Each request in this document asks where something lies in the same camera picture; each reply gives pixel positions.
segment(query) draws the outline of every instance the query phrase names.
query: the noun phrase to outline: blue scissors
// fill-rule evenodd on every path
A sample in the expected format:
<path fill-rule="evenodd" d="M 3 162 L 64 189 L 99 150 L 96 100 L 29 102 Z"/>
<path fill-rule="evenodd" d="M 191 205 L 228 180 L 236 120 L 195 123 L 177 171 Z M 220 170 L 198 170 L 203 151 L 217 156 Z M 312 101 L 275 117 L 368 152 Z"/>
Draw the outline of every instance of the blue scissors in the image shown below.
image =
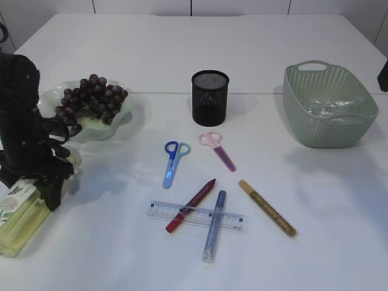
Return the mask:
<path fill-rule="evenodd" d="M 174 145 L 173 150 L 169 150 L 169 146 Z M 185 152 L 182 152 L 182 146 L 187 147 Z M 166 168 L 166 174 L 164 175 L 163 188 L 170 188 L 172 180 L 175 176 L 176 168 L 178 166 L 179 160 L 182 156 L 186 156 L 191 151 L 191 147 L 185 142 L 176 142 L 169 141 L 165 146 L 164 150 L 170 155 L 169 162 Z"/>

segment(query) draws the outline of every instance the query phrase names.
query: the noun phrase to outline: bunch of grapes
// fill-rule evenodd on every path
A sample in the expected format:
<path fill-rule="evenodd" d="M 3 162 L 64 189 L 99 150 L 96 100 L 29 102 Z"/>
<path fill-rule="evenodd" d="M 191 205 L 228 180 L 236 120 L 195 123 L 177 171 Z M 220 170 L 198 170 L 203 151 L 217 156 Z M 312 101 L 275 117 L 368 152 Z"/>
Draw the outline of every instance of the bunch of grapes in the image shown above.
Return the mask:
<path fill-rule="evenodd" d="M 73 124 L 70 136 L 75 136 L 82 130 L 76 120 L 80 109 L 88 106 L 97 118 L 101 118 L 104 124 L 110 125 L 120 112 L 121 103 L 128 96 L 128 91 L 117 85 L 107 86 L 106 78 L 98 77 L 96 74 L 91 74 L 89 80 L 81 79 L 79 88 L 65 89 L 63 93 L 62 106 L 57 106 L 55 113 L 64 122 Z"/>

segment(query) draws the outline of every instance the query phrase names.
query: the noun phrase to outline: clear plastic ruler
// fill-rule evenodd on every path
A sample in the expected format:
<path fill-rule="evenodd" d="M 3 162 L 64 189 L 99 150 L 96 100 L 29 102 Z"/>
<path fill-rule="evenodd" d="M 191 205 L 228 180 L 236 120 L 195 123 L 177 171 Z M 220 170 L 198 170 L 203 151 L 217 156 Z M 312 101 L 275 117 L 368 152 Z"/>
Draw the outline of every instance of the clear plastic ruler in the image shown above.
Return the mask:
<path fill-rule="evenodd" d="M 214 210 L 189 207 L 185 205 L 171 204 L 160 201 L 151 201 L 147 209 L 147 217 L 171 221 L 179 212 L 182 212 L 184 209 L 190 209 L 191 211 L 189 214 L 184 216 L 184 221 L 182 223 L 194 224 L 204 227 L 210 226 Z M 222 214 L 221 225 L 219 227 L 220 229 L 242 233 L 246 228 L 246 219 L 243 215 L 228 212 L 219 213 Z"/>

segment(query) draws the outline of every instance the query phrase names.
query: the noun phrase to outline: basket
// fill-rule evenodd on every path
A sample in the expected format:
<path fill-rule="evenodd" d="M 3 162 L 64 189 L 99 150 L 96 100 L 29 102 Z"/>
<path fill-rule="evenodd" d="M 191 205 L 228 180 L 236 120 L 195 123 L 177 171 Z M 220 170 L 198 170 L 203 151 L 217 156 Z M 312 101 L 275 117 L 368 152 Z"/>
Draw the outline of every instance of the basket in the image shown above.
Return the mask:
<path fill-rule="evenodd" d="M 326 68 L 300 68 L 307 64 Z M 296 138 L 309 147 L 352 146 L 378 114 L 375 101 L 351 72 L 322 61 L 286 68 L 283 104 Z"/>

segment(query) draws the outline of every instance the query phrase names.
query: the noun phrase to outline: green bottle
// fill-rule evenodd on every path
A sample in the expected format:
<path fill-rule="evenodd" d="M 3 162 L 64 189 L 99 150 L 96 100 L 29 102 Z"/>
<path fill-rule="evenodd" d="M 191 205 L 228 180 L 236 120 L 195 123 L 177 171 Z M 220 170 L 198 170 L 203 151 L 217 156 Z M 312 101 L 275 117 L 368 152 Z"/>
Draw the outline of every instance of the green bottle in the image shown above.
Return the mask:
<path fill-rule="evenodd" d="M 68 160 L 76 172 L 81 158 L 77 151 L 70 151 Z M 65 180 L 62 196 L 72 178 Z M 5 195 L 0 194 L 0 255 L 15 257 L 51 213 L 34 186 L 35 181 L 20 179 Z"/>

